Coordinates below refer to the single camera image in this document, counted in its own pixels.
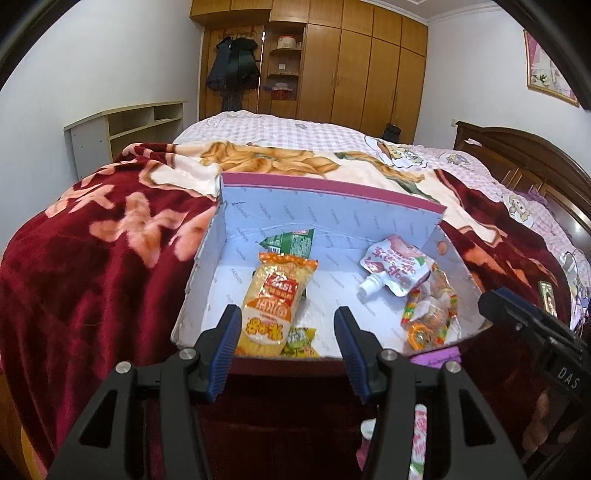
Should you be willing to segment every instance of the hanging jacket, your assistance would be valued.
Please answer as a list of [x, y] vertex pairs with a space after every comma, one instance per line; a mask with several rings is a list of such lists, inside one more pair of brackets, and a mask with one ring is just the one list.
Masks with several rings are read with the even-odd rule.
[[223, 97], [222, 112], [242, 110], [243, 91], [256, 89], [261, 76], [254, 57], [258, 44], [248, 38], [226, 37], [216, 48], [216, 59], [205, 83]]
[[226, 90], [251, 90], [258, 87], [261, 74], [254, 56], [257, 48], [256, 41], [244, 37], [232, 42], [226, 70]]
[[224, 38], [217, 44], [217, 55], [205, 84], [214, 92], [221, 92], [226, 85], [226, 70], [228, 69], [228, 58], [230, 57], [230, 45], [232, 37]]

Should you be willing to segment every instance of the wardrobe door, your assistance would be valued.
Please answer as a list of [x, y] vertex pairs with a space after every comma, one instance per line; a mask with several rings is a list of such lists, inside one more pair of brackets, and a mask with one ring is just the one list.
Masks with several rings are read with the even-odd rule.
[[400, 45], [401, 35], [402, 15], [391, 10], [386, 10], [385, 8], [375, 7], [373, 38], [379, 38], [380, 40]]
[[229, 10], [230, 0], [193, 0], [189, 16], [227, 12]]
[[270, 10], [273, 6], [273, 0], [232, 0], [230, 10], [252, 10], [262, 8]]
[[380, 138], [392, 115], [400, 47], [374, 38], [369, 60], [368, 86], [365, 93], [361, 131]]
[[418, 112], [421, 109], [424, 79], [425, 57], [401, 48], [392, 123], [401, 130], [402, 144], [413, 143]]
[[306, 23], [309, 12], [310, 0], [273, 0], [270, 20]]
[[368, 81], [371, 37], [343, 30], [331, 123], [359, 130]]
[[311, 0], [308, 23], [340, 28], [343, 0]]
[[304, 69], [300, 75], [297, 118], [330, 122], [339, 58], [338, 28], [308, 25]]
[[361, 0], [345, 0], [342, 28], [371, 35], [374, 28], [374, 6]]
[[427, 26], [411, 18], [402, 18], [401, 46], [425, 57], [427, 55]]

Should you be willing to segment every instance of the drink pouch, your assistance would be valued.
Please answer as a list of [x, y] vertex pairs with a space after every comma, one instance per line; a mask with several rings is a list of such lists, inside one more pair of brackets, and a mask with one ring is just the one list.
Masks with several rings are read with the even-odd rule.
[[391, 235], [369, 247], [360, 263], [371, 273], [359, 286], [360, 295], [369, 297], [387, 286], [404, 297], [427, 279], [434, 261], [399, 235]]

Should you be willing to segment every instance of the metal screw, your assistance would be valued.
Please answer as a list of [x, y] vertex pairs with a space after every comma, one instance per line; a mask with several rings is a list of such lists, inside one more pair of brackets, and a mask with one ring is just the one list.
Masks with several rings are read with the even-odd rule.
[[380, 353], [380, 355], [384, 360], [388, 362], [392, 362], [398, 358], [396, 350], [392, 350], [391, 348], [385, 348], [384, 350], [382, 350], [382, 353]]
[[457, 374], [460, 372], [460, 370], [462, 370], [462, 366], [454, 360], [451, 362], [446, 362], [445, 368], [451, 374]]
[[183, 360], [193, 360], [197, 355], [197, 352], [194, 348], [183, 348], [179, 353], [179, 357]]
[[131, 364], [129, 362], [119, 362], [115, 367], [115, 371], [119, 374], [126, 374], [131, 370]]

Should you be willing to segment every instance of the candy wrapper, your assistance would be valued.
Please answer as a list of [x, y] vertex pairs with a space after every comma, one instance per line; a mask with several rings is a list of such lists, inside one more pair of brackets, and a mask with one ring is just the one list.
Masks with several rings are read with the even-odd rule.
[[312, 340], [316, 334], [315, 328], [295, 327], [287, 336], [287, 343], [282, 351], [284, 356], [295, 358], [317, 358], [320, 355], [312, 347]]
[[429, 279], [408, 295], [402, 326], [415, 350], [445, 343], [447, 330], [457, 318], [457, 295], [445, 272], [433, 264]]
[[[357, 462], [361, 470], [365, 469], [365, 462], [369, 453], [369, 446], [374, 436], [376, 419], [365, 420], [361, 424], [363, 441], [357, 450]], [[423, 480], [425, 471], [425, 456], [427, 453], [427, 407], [418, 403], [414, 409], [413, 452], [411, 454], [408, 480]]]

